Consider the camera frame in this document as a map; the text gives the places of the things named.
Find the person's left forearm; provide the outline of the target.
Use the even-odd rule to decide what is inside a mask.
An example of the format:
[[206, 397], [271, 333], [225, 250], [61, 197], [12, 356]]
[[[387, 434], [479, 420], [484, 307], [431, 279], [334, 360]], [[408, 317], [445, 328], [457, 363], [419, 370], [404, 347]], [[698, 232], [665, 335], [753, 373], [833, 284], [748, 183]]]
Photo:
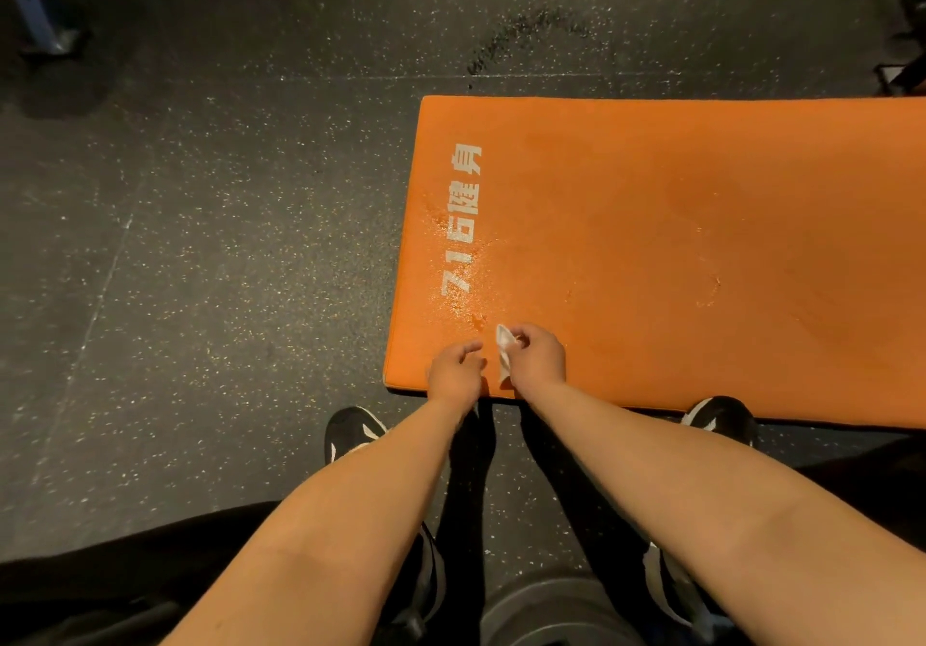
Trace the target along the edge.
[[296, 488], [162, 646], [368, 646], [473, 401], [431, 395]]

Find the person's right forearm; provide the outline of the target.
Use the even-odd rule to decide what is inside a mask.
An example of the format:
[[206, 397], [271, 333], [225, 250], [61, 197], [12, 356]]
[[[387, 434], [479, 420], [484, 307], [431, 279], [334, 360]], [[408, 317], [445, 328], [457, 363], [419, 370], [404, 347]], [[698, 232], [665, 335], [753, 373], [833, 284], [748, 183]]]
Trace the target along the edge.
[[819, 485], [562, 380], [517, 390], [757, 646], [926, 646], [926, 553]]

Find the black white striped sneaker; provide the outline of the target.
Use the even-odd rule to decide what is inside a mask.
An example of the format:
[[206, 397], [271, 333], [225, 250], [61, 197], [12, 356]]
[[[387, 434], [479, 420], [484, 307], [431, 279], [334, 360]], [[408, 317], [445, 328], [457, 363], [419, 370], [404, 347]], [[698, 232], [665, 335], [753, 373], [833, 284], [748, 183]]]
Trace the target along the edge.
[[421, 566], [407, 608], [395, 618], [395, 624], [416, 640], [426, 633], [428, 623], [440, 610], [446, 597], [446, 567], [434, 536], [424, 523], [419, 529], [422, 540]]
[[702, 643], [713, 644], [734, 629], [732, 620], [711, 610], [688, 572], [654, 542], [649, 543], [642, 565], [645, 586], [656, 607]]

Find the black shoe with white stripes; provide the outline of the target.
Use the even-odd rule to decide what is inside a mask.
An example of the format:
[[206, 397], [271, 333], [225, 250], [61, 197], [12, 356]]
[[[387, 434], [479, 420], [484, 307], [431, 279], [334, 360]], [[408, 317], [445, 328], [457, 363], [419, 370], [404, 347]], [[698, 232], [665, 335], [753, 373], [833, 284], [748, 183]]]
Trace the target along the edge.
[[388, 431], [388, 427], [366, 408], [350, 406], [338, 410], [325, 428], [324, 465], [377, 441]]
[[681, 418], [681, 424], [709, 431], [754, 448], [757, 421], [741, 401], [729, 396], [703, 399]]

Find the white wipe cloth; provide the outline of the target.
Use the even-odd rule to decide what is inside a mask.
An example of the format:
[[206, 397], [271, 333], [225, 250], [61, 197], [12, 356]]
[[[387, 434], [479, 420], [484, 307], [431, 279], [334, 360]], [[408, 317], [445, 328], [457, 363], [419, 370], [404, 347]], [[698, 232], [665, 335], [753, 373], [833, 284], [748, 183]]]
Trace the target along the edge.
[[510, 347], [521, 349], [523, 342], [504, 324], [496, 325], [494, 340], [499, 358], [499, 384], [501, 387], [511, 387], [511, 358], [508, 349]]

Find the blue and black gym equipment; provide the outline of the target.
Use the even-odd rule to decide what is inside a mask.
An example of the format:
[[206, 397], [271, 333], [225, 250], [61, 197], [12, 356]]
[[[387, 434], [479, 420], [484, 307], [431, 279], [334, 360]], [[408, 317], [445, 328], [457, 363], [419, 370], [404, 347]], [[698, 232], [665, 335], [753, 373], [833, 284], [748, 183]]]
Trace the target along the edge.
[[28, 33], [25, 57], [74, 57], [86, 38], [86, 26], [77, 8], [66, 0], [14, 0]]

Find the orange exercise mat white print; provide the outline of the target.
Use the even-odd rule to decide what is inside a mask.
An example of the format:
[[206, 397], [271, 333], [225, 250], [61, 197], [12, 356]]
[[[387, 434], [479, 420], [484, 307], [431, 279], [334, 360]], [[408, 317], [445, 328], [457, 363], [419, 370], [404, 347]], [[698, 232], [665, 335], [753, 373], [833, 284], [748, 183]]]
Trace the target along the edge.
[[557, 335], [620, 406], [926, 429], [926, 96], [425, 96], [383, 382]]

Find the person's right leg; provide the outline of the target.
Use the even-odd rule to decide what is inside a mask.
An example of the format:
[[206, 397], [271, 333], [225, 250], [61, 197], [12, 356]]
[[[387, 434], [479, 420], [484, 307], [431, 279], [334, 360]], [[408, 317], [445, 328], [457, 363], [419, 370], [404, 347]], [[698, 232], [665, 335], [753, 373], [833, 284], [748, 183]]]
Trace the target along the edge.
[[926, 551], [926, 431], [816, 433], [822, 449], [793, 468], [879, 526]]

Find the person's leg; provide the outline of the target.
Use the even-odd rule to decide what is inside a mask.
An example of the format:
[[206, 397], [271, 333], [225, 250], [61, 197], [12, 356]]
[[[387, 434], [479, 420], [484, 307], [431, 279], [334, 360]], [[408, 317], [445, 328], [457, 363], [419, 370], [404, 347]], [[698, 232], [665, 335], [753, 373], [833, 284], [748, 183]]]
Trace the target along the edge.
[[279, 504], [0, 562], [0, 646], [156, 646]]
[[816, 433], [822, 449], [793, 468], [879, 526], [926, 551], [926, 431]]

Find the person's right hand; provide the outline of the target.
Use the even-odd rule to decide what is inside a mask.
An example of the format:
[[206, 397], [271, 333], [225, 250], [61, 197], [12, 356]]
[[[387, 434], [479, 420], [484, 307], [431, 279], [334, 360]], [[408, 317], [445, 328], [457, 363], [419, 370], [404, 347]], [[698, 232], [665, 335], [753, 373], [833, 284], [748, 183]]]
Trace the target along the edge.
[[539, 402], [552, 390], [566, 386], [565, 348], [550, 331], [535, 324], [536, 334], [529, 347], [510, 347], [510, 381], [527, 402]]

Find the grey round weight plate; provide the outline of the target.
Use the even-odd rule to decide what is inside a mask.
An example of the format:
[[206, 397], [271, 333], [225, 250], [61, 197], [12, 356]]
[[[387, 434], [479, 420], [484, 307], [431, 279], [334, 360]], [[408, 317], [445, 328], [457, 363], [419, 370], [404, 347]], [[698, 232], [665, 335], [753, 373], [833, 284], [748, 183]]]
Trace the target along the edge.
[[480, 646], [646, 646], [591, 574], [521, 579], [496, 595], [480, 619]]

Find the person's left leg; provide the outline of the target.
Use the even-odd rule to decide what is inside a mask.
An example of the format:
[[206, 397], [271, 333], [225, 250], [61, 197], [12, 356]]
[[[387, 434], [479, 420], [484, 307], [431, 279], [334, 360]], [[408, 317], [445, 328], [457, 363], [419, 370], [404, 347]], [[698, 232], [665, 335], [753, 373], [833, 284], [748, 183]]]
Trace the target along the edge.
[[0, 646], [156, 646], [279, 504], [0, 562]]

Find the black metal equipment frame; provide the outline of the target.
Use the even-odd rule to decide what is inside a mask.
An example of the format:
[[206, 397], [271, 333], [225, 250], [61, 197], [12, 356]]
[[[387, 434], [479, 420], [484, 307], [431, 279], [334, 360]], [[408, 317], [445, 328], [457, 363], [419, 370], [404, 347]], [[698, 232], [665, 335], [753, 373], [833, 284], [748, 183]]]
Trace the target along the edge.
[[889, 37], [895, 59], [874, 67], [882, 96], [926, 97], [926, 0], [897, 0], [904, 28]]

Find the person's left hand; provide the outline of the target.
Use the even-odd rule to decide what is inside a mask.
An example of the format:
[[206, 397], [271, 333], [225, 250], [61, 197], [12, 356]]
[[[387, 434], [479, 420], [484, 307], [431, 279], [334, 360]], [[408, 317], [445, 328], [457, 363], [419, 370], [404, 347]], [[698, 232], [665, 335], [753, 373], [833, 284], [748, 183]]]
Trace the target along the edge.
[[455, 362], [457, 345], [446, 347], [435, 356], [427, 374], [427, 400], [435, 409], [461, 417], [481, 395], [483, 370], [475, 372], [458, 365]]

